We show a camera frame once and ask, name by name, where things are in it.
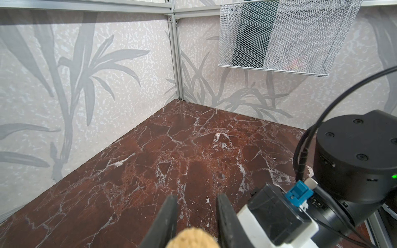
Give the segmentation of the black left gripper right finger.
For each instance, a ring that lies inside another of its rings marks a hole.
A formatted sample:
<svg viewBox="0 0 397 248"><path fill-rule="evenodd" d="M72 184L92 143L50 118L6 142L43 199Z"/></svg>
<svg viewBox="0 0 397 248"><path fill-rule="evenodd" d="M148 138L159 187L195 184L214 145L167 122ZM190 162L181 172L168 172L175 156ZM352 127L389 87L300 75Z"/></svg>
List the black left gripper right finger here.
<svg viewBox="0 0 397 248"><path fill-rule="evenodd" d="M221 248L253 248L225 194L217 195L218 244Z"/></svg>

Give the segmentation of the clear glass bottle with cork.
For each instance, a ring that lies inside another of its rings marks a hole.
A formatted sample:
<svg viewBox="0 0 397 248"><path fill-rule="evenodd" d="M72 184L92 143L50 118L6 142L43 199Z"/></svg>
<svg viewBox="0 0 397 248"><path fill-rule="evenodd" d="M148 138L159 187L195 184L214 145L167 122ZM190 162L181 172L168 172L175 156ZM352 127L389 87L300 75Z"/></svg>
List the clear glass bottle with cork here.
<svg viewBox="0 0 397 248"><path fill-rule="evenodd" d="M166 248L220 248L220 246L209 233L192 227L181 231L168 242Z"/></svg>

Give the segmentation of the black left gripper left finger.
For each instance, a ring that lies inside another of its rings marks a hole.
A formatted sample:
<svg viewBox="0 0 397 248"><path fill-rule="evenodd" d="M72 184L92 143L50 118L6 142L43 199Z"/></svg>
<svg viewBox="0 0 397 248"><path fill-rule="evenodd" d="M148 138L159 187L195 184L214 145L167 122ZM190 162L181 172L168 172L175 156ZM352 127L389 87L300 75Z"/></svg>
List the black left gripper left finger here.
<svg viewBox="0 0 397 248"><path fill-rule="evenodd" d="M139 247L165 248L176 235L177 213L177 197L169 195Z"/></svg>

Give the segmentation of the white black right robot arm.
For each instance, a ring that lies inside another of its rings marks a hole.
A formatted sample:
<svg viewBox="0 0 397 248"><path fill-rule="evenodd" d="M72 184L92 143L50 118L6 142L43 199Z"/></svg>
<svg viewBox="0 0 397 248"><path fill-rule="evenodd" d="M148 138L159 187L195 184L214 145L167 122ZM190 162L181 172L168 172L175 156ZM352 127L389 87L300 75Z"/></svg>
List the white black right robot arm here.
<svg viewBox="0 0 397 248"><path fill-rule="evenodd" d="M322 123L317 132L314 179L342 209L315 193L308 214L319 221L313 242L332 248L383 204L397 208L397 119L374 110Z"/></svg>

